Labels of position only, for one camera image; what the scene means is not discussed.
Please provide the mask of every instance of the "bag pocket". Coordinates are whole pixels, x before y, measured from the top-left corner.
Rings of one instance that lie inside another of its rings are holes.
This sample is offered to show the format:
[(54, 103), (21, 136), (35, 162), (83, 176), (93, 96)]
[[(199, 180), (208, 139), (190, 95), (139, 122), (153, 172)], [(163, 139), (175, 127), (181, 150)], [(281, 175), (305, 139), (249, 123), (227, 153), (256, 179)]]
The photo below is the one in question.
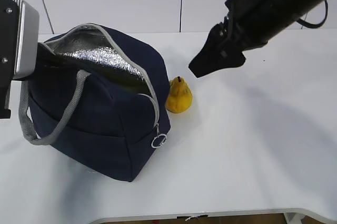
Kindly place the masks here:
[[(58, 122), (32, 98), (29, 99), (29, 106), (36, 132), (40, 137), (49, 135)], [(52, 146), (108, 177), (123, 181), (133, 180), (128, 149), (123, 137), (91, 134), (66, 126)]]
[(141, 169), (145, 166), (145, 164), (153, 154), (155, 149), (151, 147), (151, 144), (156, 136), (157, 129), (155, 128), (149, 134), (138, 140), (136, 143), (128, 145), (132, 167), (132, 180), (137, 177)]

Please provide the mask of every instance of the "zipper pull ring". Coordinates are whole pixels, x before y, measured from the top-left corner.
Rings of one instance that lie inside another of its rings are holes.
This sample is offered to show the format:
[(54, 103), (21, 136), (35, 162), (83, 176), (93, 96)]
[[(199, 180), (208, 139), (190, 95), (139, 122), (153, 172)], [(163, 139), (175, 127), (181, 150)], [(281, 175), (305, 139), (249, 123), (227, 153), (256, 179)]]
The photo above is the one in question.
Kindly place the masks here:
[[(153, 138), (152, 143), (151, 143), (151, 147), (152, 147), (153, 149), (158, 149), (158, 148), (160, 148), (162, 145), (165, 144), (165, 142), (166, 142), (166, 140), (167, 140), (167, 135), (164, 134), (164, 133), (160, 133), (160, 131), (159, 131), (159, 124), (158, 124), (158, 123), (156, 124), (155, 128), (157, 129), (157, 136), (156, 136), (155, 138)], [(163, 137), (163, 140), (162, 140), (159, 144), (156, 144), (156, 145), (155, 145), (155, 144), (154, 144), (155, 141), (156, 141), (158, 138), (160, 138), (160, 137)]]

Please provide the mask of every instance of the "silver foil lining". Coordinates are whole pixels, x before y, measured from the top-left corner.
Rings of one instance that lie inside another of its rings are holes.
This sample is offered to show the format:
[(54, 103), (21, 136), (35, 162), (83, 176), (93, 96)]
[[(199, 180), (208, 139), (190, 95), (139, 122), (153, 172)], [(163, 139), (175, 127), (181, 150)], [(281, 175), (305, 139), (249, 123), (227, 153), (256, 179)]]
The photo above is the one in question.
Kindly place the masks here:
[(126, 62), (106, 37), (91, 26), (83, 26), (68, 36), (49, 42), (47, 45), (58, 56), (90, 61), (96, 66), (109, 67), (119, 73), (128, 74), (128, 77), (133, 77), (137, 81), (145, 81), (140, 71)]

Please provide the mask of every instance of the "bag strap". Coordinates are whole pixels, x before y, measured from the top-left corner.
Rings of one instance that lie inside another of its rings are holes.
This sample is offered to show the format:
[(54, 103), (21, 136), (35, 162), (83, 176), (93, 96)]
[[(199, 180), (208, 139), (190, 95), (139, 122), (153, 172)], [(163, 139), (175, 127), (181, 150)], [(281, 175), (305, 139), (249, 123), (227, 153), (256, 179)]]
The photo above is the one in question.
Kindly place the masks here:
[(37, 136), (33, 122), (27, 115), (28, 97), (29, 97), (28, 82), (23, 81), (21, 83), (21, 94), (20, 94), (20, 104), (19, 104), (18, 115), (19, 115), (19, 120), (20, 120), (21, 129), (23, 132), (23, 136), (27, 141), (29, 141), (33, 145), (50, 145), (57, 140), (59, 134), (63, 131), (63, 129), (68, 124), (69, 119), (73, 115), (78, 105), (78, 102), (82, 96), (85, 80), (87, 79), (89, 75), (90, 73), (86, 72), (85, 70), (78, 71), (77, 76), (76, 76), (76, 81), (77, 81), (76, 89), (75, 89), (74, 95), (70, 103), (64, 110), (62, 118), (57, 124), (54, 131), (50, 135), (43, 137), (43, 138), (39, 138)]

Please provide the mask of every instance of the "gray zipper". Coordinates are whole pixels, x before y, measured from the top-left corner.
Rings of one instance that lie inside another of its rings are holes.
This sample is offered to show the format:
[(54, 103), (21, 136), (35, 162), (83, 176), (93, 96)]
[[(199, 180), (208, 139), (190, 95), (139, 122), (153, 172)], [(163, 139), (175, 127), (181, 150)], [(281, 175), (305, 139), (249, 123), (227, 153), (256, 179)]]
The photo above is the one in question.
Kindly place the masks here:
[(148, 89), (149, 89), (150, 94), (151, 94), (152, 97), (150, 97), (148, 95), (145, 95), (145, 94), (141, 94), (141, 95), (147, 96), (149, 98), (149, 100), (153, 104), (153, 108), (154, 108), (154, 111), (155, 111), (155, 121), (154, 121), (153, 127), (155, 128), (158, 125), (160, 111), (159, 111), (158, 99), (157, 99), (156, 93), (154, 91), (154, 88), (152, 86), (151, 80), (150, 80), (149, 76), (147, 75), (147, 72), (141, 66), (139, 66), (136, 63), (134, 63), (133, 61), (130, 60), (129, 57), (126, 56), (126, 54), (123, 52), (123, 50), (114, 42), (114, 40), (111, 38), (111, 36), (109, 35), (109, 33), (105, 29), (103, 29), (99, 25), (95, 25), (95, 24), (83, 24), (83, 25), (79, 25), (79, 26), (71, 29), (67, 34), (65, 34), (61, 38), (58, 38), (58, 39), (53, 40), (53, 41), (46, 42), (45, 44), (54, 43), (56, 41), (62, 40), (63, 38), (65, 38), (68, 35), (72, 34), (74, 31), (76, 31), (78, 28), (80, 28), (82, 26), (92, 26), (92, 27), (98, 29), (105, 36), (105, 38), (109, 41), (109, 43), (111, 44), (111, 46), (118, 52), (118, 54), (128, 64), (130, 64), (132, 67), (136, 68), (142, 74), (142, 76), (144, 77), (144, 80), (145, 80), (145, 82), (147, 84), (147, 87), (148, 87)]
[(147, 97), (151, 102), (152, 102), (152, 105), (153, 105), (153, 109), (154, 109), (154, 125), (153, 127), (156, 127), (158, 125), (158, 120), (159, 120), (159, 113), (157, 112), (155, 106), (156, 106), (156, 102), (154, 101), (154, 99), (152, 97), (150, 97), (149, 95), (146, 95), (146, 94), (143, 94), (143, 93), (140, 93), (139, 95), (142, 95), (142, 96), (145, 96)]

